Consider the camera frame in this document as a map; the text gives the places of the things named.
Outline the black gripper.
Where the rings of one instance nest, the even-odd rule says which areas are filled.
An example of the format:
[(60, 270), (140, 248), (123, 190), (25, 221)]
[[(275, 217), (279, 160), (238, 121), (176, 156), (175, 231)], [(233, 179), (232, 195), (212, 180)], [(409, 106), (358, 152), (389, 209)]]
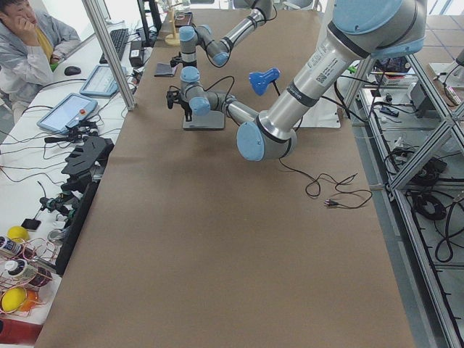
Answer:
[(181, 90), (178, 87), (170, 86), (166, 93), (167, 108), (172, 109), (174, 104), (179, 104)]
[(171, 60), (170, 60), (170, 66), (171, 67), (177, 67), (181, 63), (182, 63), (181, 53), (178, 53), (178, 55), (172, 57)]

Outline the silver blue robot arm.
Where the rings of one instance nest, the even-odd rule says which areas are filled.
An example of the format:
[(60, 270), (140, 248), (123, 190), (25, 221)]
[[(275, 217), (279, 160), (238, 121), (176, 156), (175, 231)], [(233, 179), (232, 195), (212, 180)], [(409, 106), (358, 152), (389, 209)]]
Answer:
[(271, 1), (249, 1), (250, 14), (219, 41), (207, 25), (179, 30), (181, 87), (168, 91), (168, 108), (179, 104), (184, 116), (222, 112), (239, 124), (236, 145), (249, 161), (280, 159), (297, 144), (294, 125), (355, 60), (403, 57), (423, 48), (425, 1), (335, 1), (326, 38), (282, 91), (269, 110), (257, 112), (229, 93), (208, 91), (200, 83), (196, 48), (202, 47), (216, 67), (223, 67), (237, 44), (270, 21)]
[(245, 1), (251, 12), (238, 25), (221, 39), (215, 40), (208, 25), (186, 25), (179, 29), (180, 51), (170, 60), (170, 66), (197, 67), (196, 48), (201, 47), (210, 63), (215, 67), (223, 67), (228, 63), (235, 46), (242, 42), (258, 27), (276, 17), (273, 1)]

